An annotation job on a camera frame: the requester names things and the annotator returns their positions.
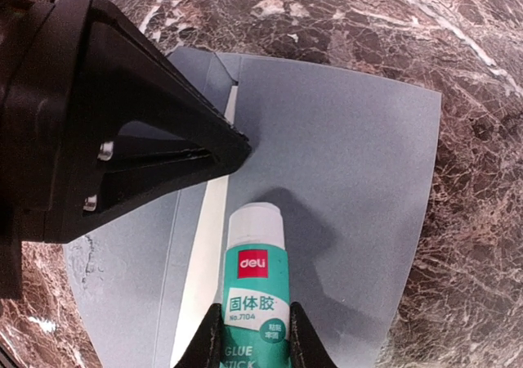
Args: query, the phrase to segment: marble surface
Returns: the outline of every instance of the marble surface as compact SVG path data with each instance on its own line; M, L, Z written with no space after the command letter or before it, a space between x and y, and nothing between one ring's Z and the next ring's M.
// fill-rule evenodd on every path
M426 221L377 367L523 366L523 0L112 1L166 53L313 61L442 92ZM4 342L26 366L100 366L61 251L26 244L24 260Z

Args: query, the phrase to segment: gray paper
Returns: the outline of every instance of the gray paper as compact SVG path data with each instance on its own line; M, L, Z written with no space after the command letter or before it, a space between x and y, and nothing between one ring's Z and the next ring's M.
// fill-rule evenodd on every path
M254 152L230 177L226 217L254 200L282 209L292 300L338 366L373 366L421 231L440 94L256 56L179 48L171 60L220 110L239 83L235 125ZM165 196L65 248L104 367L168 366L204 190ZM103 275L90 283L98 274L86 269L97 266ZM146 301L137 285L147 285Z

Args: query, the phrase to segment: red deli logo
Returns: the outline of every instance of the red deli logo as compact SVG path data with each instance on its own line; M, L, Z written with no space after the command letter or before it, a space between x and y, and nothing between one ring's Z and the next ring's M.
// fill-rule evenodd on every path
M238 278L269 278L269 254L265 249L239 251Z

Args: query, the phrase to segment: white glue stick cap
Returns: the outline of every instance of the white glue stick cap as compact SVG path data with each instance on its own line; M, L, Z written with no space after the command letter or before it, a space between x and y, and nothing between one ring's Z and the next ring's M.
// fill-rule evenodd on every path
M271 203L250 203L229 219L227 249L245 244L268 244L285 249L284 220Z

